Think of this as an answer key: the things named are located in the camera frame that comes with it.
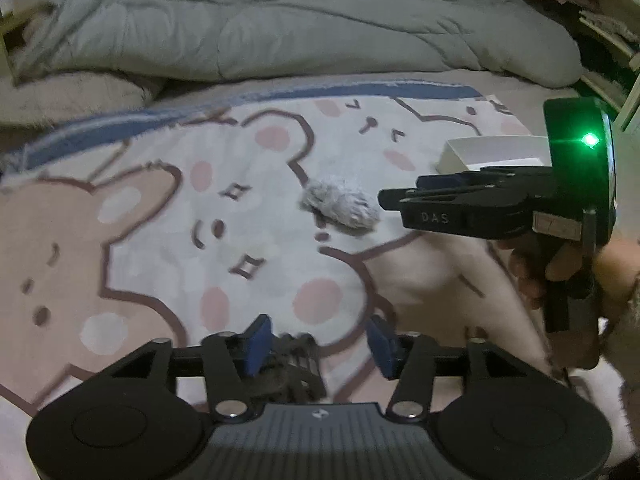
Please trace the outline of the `person's right hand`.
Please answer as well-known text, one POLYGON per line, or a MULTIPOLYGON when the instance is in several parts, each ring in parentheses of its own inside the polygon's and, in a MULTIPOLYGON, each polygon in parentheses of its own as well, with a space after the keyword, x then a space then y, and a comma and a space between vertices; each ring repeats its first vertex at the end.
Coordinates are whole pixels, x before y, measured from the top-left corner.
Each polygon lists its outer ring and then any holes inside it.
POLYGON ((510 252, 508 268, 533 309, 544 305, 553 284, 583 292, 588 283, 586 275, 591 274, 602 290, 599 315, 615 323, 628 310, 639 281, 639 244, 619 236, 612 237, 591 258, 584 257, 575 243, 564 244, 550 259, 541 257, 539 240, 532 233, 499 240, 497 247, 510 252))

